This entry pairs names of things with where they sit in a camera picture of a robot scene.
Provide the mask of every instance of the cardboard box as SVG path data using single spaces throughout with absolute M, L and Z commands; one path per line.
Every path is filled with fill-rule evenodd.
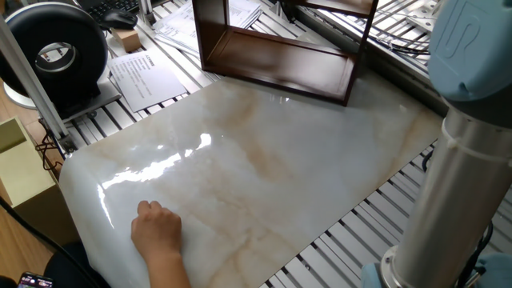
M 0 196 L 58 244 L 79 241 L 57 179 L 18 118 L 0 123 Z

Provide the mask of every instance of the wooden frame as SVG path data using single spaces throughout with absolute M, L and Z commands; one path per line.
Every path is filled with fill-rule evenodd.
M 286 0 L 366 18 L 356 54 L 229 25 L 229 0 L 192 0 L 204 71 L 346 106 L 378 0 Z

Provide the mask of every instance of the person's arm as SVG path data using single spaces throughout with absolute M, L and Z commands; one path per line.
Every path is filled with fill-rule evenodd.
M 153 201 L 138 204 L 131 239 L 147 264 L 151 288 L 190 288 L 183 266 L 182 220 Z

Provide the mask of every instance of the small wooden block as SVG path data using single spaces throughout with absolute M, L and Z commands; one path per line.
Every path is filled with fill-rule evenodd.
M 142 47 L 141 40 L 138 38 L 137 31 L 112 29 L 112 36 L 121 44 L 126 52 L 135 51 Z

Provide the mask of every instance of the metal cylinder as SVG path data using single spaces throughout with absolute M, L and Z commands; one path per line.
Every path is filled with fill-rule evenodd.
M 450 110 L 404 238 L 387 259 L 389 286 L 455 284 L 512 183 L 511 157 L 512 130 Z

